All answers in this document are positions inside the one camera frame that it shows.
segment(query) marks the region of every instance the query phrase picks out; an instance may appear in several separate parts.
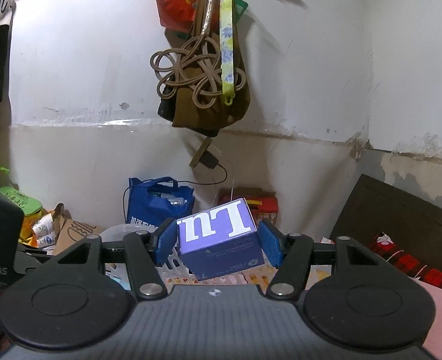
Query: plastic bag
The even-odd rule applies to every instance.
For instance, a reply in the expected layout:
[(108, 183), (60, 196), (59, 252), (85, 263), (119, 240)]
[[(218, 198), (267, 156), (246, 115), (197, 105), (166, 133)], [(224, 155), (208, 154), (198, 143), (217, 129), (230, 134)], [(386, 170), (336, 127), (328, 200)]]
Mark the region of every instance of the plastic bag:
[[(193, 213), (194, 190), (179, 186), (171, 177), (162, 177), (150, 181), (138, 178), (129, 179), (129, 200), (126, 223), (158, 227), (168, 218), (183, 218)], [(171, 204), (163, 194), (183, 198), (185, 204)]]
[[(159, 21), (163, 27), (184, 34), (189, 33), (196, 14), (197, 0), (156, 0), (156, 3), (158, 4)], [(234, 0), (234, 6), (234, 23), (237, 23), (248, 8), (248, 3), (243, 0)], [(216, 31), (218, 27), (219, 3), (213, 15), (211, 29)]]

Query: red patterned fabric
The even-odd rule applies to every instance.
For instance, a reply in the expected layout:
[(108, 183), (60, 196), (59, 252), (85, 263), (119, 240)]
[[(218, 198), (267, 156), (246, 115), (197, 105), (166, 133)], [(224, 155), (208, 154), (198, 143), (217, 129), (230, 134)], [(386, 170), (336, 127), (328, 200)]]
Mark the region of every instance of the red patterned fabric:
[(442, 288), (442, 272), (429, 267), (398, 247), (387, 234), (381, 234), (370, 249), (415, 280)]

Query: black circular pad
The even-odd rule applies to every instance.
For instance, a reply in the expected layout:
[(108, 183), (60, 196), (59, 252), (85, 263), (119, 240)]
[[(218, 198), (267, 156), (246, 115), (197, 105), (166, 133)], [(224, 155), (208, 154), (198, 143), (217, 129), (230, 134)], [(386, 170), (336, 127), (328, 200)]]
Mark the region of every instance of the black circular pad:
[(81, 310), (88, 302), (88, 292), (71, 284), (53, 284), (35, 293), (32, 305), (46, 315), (63, 316)]
[(308, 324), (337, 344), (365, 350), (422, 343), (435, 316), (430, 295), (400, 272), (363, 268), (336, 273), (307, 291)]
[(372, 317), (392, 314), (402, 306), (402, 298), (395, 290), (373, 285), (352, 288), (346, 300), (352, 310)]
[(51, 275), (30, 273), (1, 298), (0, 320), (15, 343), (42, 350), (78, 349), (124, 323), (134, 300), (118, 283), (76, 265), (62, 266), (59, 274), (53, 268)]

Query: blue tote bag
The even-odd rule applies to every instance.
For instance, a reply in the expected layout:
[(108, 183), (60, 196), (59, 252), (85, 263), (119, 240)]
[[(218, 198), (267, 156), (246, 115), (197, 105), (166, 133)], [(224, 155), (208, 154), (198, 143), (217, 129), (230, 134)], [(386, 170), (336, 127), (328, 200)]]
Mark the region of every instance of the blue tote bag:
[[(172, 177), (161, 177), (155, 180), (141, 181), (129, 179), (129, 200), (126, 223), (140, 223), (145, 226), (158, 227), (168, 218), (183, 218), (193, 213), (194, 190), (187, 186), (179, 186)], [(172, 195), (179, 202), (171, 202), (162, 196)]]

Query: blue gripper pad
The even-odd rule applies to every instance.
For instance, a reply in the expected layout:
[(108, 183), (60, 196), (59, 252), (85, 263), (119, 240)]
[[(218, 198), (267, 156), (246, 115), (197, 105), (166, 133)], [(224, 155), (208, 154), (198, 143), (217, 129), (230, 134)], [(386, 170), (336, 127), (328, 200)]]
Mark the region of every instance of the blue gripper pad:
[(178, 240), (178, 224), (176, 219), (166, 219), (154, 232), (158, 236), (158, 245), (153, 250), (152, 259), (155, 264), (164, 264)]
[(284, 253), (280, 245), (284, 235), (267, 220), (262, 220), (259, 223), (257, 234), (267, 259), (274, 268), (279, 268), (284, 261)]

